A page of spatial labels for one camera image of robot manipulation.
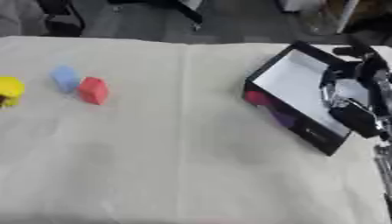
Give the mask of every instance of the chair leg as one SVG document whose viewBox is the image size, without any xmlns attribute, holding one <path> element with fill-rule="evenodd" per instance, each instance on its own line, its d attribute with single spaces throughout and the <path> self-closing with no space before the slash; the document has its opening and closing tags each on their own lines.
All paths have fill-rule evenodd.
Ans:
<svg viewBox="0 0 392 224">
<path fill-rule="evenodd" d="M 184 14 L 184 16 L 191 19 L 197 26 L 201 26 L 203 24 L 203 17 L 197 11 L 192 10 L 179 0 L 171 0 L 171 5 L 176 10 Z"/>
</svg>

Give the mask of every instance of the floor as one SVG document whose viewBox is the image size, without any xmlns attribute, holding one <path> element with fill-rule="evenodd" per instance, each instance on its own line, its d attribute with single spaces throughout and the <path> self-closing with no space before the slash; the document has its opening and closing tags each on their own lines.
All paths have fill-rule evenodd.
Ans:
<svg viewBox="0 0 392 224">
<path fill-rule="evenodd" d="M 130 4 L 113 12 L 105 0 L 74 0 L 87 20 L 85 37 L 143 39 L 170 43 L 290 43 L 297 39 L 314 44 L 344 44 L 342 35 L 308 34 L 298 15 L 283 14 L 273 0 L 205 0 L 199 7 L 205 23 L 199 31 L 174 10 Z M 379 45 L 374 34 L 361 35 Z"/>
</svg>

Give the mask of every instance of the white tablecloth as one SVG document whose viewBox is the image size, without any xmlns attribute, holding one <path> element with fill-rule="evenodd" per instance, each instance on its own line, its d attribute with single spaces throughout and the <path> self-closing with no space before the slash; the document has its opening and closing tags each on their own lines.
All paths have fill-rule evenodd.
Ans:
<svg viewBox="0 0 392 224">
<path fill-rule="evenodd" d="M 26 84 L 0 115 L 0 223 L 389 223 L 372 141 L 325 157 L 241 99 L 284 47 L 0 38 L 0 74 Z M 62 65 L 107 103 L 61 94 Z"/>
</svg>

